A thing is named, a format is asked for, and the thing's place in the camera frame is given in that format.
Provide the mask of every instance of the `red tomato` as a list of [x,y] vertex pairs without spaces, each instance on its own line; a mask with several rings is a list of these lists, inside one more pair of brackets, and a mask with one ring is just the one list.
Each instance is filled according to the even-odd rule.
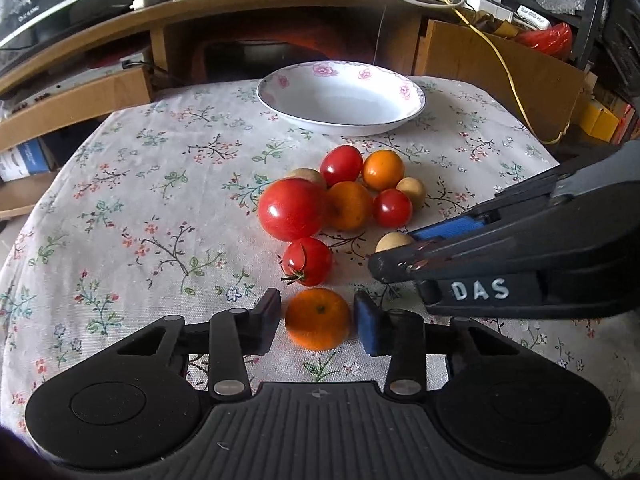
[[332,149],[320,164],[320,174],[328,187],[338,182],[356,180],[362,169],[362,155],[357,148],[345,144]]
[[373,201],[373,218],[382,227],[395,229],[407,225],[413,212],[411,200],[397,189],[385,189]]
[[287,275],[282,280],[304,286],[320,285],[329,275],[332,263],[329,247],[315,238],[300,238],[282,255],[282,270]]
[[316,234],[324,226],[326,213],[326,191],[303,178],[277,180],[258,202],[260,225],[284,242]]

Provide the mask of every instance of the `beige round fruit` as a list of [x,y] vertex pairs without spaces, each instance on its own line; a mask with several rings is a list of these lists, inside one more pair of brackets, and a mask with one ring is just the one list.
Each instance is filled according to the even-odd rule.
[[380,241],[376,245],[376,252],[379,253],[381,251],[386,251],[389,249],[400,247],[402,245],[409,245],[414,242],[415,240],[409,235],[394,231],[392,233],[387,233],[382,238],[380,238]]
[[424,189],[424,184],[417,178],[412,176],[406,176],[396,186],[398,191],[402,191],[409,197],[411,203],[414,205],[414,211],[424,206],[424,199],[427,197],[427,190]]
[[296,170],[291,171],[285,178],[304,178],[309,182],[313,182],[314,184],[318,184],[322,189],[326,189],[326,181],[322,177],[322,175],[310,168],[297,168]]

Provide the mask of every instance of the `bowl rim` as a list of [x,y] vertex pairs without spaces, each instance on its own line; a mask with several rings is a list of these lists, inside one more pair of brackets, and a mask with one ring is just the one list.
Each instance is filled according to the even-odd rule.
[[278,110],[277,108],[271,106],[270,104],[267,104],[264,101],[264,99],[262,98],[262,95],[261,95],[260,91],[264,89],[264,86],[267,84],[266,83],[267,80],[272,79],[278,73],[282,72],[283,70],[292,70],[293,68],[309,66],[309,65],[315,65],[317,63],[322,63],[322,61],[305,61],[303,63],[295,63],[293,65],[289,65],[289,66],[274,70],[273,72],[271,72],[267,76],[265,76],[262,79],[260,79],[260,81],[258,82],[258,85],[257,85],[257,87],[255,89],[255,95],[258,98],[258,101],[260,101],[269,110],[277,113],[278,115],[286,117],[286,118],[295,119],[295,120],[298,120],[298,121],[306,121],[306,122],[308,122],[310,124],[318,124],[320,126],[339,126],[341,128],[371,128],[371,127],[374,127],[374,126],[384,126],[386,124],[396,124],[396,123],[402,123],[402,122],[410,121],[411,119],[416,118],[418,115],[420,115],[423,112],[423,110],[425,109],[426,105],[427,105],[427,96],[424,94],[424,91],[422,90],[422,88],[420,88],[420,85],[418,85],[414,81],[411,81],[407,76],[399,74],[398,72],[394,72],[393,70],[389,70],[388,68],[384,68],[384,67],[381,67],[381,66],[372,65],[372,64],[369,64],[369,63],[362,63],[362,62],[359,62],[359,61],[338,61],[338,60],[330,59],[330,60],[326,60],[324,62],[326,62],[326,63],[348,64],[348,65],[352,65],[352,66],[361,66],[363,68],[375,68],[376,70],[382,70],[382,72],[386,72],[386,73],[395,75],[396,77],[398,77],[403,82],[412,85],[418,92],[418,98],[420,98],[420,95],[422,95],[422,99],[421,99],[422,106],[419,107],[417,112],[414,112],[413,114],[408,115],[407,117],[403,117],[401,119],[396,119],[395,121],[387,121],[385,123],[369,123],[369,124],[340,124],[340,123],[328,123],[326,121],[317,121],[317,120],[313,120],[313,119],[305,119],[303,117],[298,117],[298,116],[295,116],[295,115],[287,114],[287,113],[285,113],[285,112],[283,112],[281,110]]

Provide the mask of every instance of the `floral tablecloth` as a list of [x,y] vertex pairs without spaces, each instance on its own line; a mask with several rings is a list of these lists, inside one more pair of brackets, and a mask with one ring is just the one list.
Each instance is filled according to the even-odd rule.
[[[255,97],[255,81],[171,91],[112,114],[60,171],[0,272],[0,421],[25,432],[31,392],[53,375],[167,314],[202,322],[231,306],[251,308],[278,286],[285,244],[258,224],[258,198],[293,168],[317,168],[334,146],[363,154],[395,150],[406,174],[428,188],[409,229],[450,218],[555,164],[535,138],[474,86],[417,78],[427,95],[415,121],[377,137],[341,139],[293,128]],[[385,288],[366,257],[384,231],[325,231],[335,254],[329,287],[350,303],[363,289],[387,308],[427,321],[413,285]],[[599,463],[620,476],[640,458],[635,314],[603,320],[485,323],[582,375],[610,400],[613,418]],[[207,357],[188,379],[206,386]],[[260,381],[383,381],[388,358],[357,340],[335,351],[293,346],[284,327],[270,354],[246,357]],[[430,388],[446,381],[444,360],[428,359]]]

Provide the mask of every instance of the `bowl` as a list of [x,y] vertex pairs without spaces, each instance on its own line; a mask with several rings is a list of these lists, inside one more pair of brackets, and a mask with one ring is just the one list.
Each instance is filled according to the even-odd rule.
[[371,136],[418,116],[426,99],[409,78],[354,61],[312,61],[276,70],[258,83],[269,110],[318,134]]

